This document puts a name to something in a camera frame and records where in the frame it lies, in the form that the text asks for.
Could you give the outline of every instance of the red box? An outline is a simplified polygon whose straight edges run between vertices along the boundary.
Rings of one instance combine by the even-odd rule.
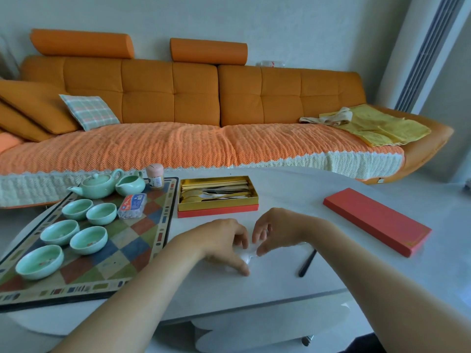
[[[419,249],[432,231],[351,188],[326,197],[324,205],[406,257]]]
[[[184,212],[177,212],[178,218],[190,218],[194,216],[202,215],[217,215],[217,214],[228,214],[228,213],[239,213],[239,212],[254,212],[259,209],[258,204],[250,204],[248,206],[238,207],[223,207],[223,208],[211,208],[211,209],[197,209],[197,210],[186,210]]]

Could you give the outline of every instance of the label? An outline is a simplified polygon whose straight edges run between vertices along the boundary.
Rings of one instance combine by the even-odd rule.
[[[149,185],[151,187],[157,187],[157,188],[161,188],[163,185],[162,185],[162,177],[149,177]]]
[[[141,207],[145,194],[133,194],[127,196],[121,204],[121,210],[134,210]]]

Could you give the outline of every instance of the white wall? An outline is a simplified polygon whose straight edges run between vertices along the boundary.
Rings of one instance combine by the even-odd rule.
[[[2,0],[19,60],[32,28],[122,32],[137,58],[170,60],[169,38],[248,43],[248,64],[355,70],[374,98],[410,0]]]
[[[421,114],[455,129],[448,144],[424,166],[445,182],[471,177],[471,16],[446,60]]]

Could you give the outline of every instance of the plaid pillow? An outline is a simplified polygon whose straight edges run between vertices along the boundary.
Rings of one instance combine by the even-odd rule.
[[[119,124],[116,115],[99,96],[59,95],[85,131]]]

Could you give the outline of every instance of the teapot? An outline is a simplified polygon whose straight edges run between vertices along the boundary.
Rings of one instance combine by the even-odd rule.
[[[115,185],[118,182],[118,179],[115,178],[116,174],[119,174],[119,179],[124,176],[124,171],[118,168],[111,175],[94,173],[92,176],[85,178],[79,187],[69,187],[67,190],[90,200],[104,198],[115,191]]]
[[[135,171],[132,176],[122,177],[115,187],[116,191],[123,197],[142,193],[145,188],[142,171]]]

